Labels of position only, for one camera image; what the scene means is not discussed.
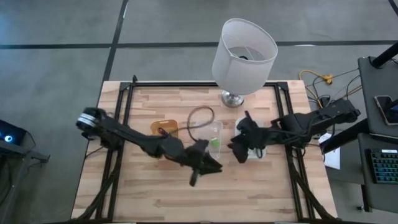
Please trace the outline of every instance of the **keyboard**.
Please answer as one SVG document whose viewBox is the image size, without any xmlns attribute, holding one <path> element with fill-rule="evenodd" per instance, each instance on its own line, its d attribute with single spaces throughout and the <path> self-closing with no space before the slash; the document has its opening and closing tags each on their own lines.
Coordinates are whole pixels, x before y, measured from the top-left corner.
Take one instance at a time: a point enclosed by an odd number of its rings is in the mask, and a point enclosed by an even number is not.
<svg viewBox="0 0 398 224">
<path fill-rule="evenodd" d="M 368 149 L 375 184 L 398 184 L 398 150 Z"/>
</svg>

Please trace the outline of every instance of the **smartphone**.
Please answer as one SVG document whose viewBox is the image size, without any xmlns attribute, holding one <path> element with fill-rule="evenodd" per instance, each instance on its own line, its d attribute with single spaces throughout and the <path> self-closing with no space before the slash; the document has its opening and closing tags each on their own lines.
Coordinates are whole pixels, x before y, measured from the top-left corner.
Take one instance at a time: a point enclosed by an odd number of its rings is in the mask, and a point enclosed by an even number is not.
<svg viewBox="0 0 398 224">
<path fill-rule="evenodd" d="M 375 96 L 377 107 L 387 125 L 398 125 L 398 105 L 391 107 L 390 96 Z"/>
</svg>

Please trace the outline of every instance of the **green object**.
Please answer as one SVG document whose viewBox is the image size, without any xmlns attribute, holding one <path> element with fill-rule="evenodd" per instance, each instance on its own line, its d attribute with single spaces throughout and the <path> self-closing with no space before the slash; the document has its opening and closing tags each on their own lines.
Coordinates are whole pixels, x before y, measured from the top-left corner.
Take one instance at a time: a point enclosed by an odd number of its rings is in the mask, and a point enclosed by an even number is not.
<svg viewBox="0 0 398 224">
<path fill-rule="evenodd" d="M 214 147 L 219 147 L 220 146 L 220 141 L 218 140 L 218 138 L 213 138 L 210 143 Z"/>
</svg>

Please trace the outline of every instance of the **yellow cable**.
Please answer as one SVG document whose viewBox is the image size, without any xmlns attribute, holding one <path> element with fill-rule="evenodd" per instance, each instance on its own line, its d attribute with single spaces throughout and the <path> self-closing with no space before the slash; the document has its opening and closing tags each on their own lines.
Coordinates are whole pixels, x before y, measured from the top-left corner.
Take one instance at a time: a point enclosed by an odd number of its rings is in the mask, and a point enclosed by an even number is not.
<svg viewBox="0 0 398 224">
<path fill-rule="evenodd" d="M 319 75 L 317 72 L 314 72 L 314 71 L 311 71 L 311 70 L 302 70 L 302 71 L 300 71 L 300 73 L 298 74 L 298 77 L 299 77 L 300 80 L 303 80 L 302 75 L 303 75 L 304 72 L 312 73 L 312 74 L 314 74 L 314 75 L 316 75 L 316 76 L 322 78 L 327 84 L 329 84 L 329 85 L 332 84 L 332 78 L 333 78 L 333 75 L 332 75 L 332 74 L 329 74 L 329 75 Z M 318 102 L 318 106 L 319 106 L 320 108 L 323 108 L 323 106 L 322 106 L 322 104 L 321 104 L 321 101 L 319 100 L 318 96 L 317 96 L 311 89 L 309 89 L 307 86 L 306 86 L 305 88 L 313 95 L 313 97 L 315 98 L 315 100 Z"/>
</svg>

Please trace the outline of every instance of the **blue light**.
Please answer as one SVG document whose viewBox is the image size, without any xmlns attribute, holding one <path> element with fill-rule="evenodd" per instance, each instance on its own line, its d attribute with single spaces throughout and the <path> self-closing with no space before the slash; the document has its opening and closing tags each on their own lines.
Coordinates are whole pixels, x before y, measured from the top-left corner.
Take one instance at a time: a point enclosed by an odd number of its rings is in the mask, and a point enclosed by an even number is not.
<svg viewBox="0 0 398 224">
<path fill-rule="evenodd" d="M 4 137 L 4 140 L 6 142 L 11 142 L 12 141 L 12 136 L 6 136 L 6 137 Z"/>
</svg>

